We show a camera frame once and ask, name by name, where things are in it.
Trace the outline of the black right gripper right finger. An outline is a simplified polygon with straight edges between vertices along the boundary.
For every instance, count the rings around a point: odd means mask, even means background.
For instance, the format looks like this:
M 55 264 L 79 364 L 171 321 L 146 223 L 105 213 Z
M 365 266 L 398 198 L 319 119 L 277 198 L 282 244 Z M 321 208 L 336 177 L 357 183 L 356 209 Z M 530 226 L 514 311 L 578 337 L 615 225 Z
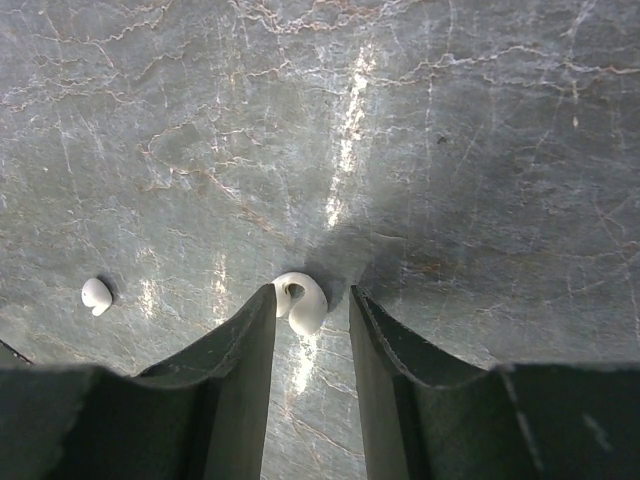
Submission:
M 635 479 L 635 362 L 482 369 L 430 343 L 359 287 L 349 299 L 371 479 Z

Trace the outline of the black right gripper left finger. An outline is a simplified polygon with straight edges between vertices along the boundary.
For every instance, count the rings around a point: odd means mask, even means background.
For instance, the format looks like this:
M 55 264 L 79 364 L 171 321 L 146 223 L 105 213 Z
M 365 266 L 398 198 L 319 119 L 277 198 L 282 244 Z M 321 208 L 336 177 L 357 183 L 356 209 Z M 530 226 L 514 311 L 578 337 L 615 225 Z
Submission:
M 5 479 L 257 479 L 276 327 L 272 285 L 136 376 L 96 364 L 1 372 Z

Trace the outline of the white hooked earbud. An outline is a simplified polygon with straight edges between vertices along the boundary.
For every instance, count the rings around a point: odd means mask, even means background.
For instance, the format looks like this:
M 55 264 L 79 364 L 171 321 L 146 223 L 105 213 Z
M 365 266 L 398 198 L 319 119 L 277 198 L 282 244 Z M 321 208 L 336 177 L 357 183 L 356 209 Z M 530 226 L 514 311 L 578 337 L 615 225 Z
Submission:
M 300 336 L 320 330 L 328 313 L 328 301 L 319 284 L 301 272 L 287 272 L 272 284 L 276 294 L 276 317 L 286 318 Z

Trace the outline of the white bean earbud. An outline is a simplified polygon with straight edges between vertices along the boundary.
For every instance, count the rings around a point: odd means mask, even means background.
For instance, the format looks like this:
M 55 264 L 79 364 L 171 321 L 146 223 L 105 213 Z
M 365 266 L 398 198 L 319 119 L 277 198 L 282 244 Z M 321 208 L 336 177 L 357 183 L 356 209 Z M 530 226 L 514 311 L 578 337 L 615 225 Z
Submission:
M 111 307 L 113 296 L 99 278 L 90 278 L 82 287 L 81 300 L 84 306 L 91 309 L 93 316 L 99 317 Z

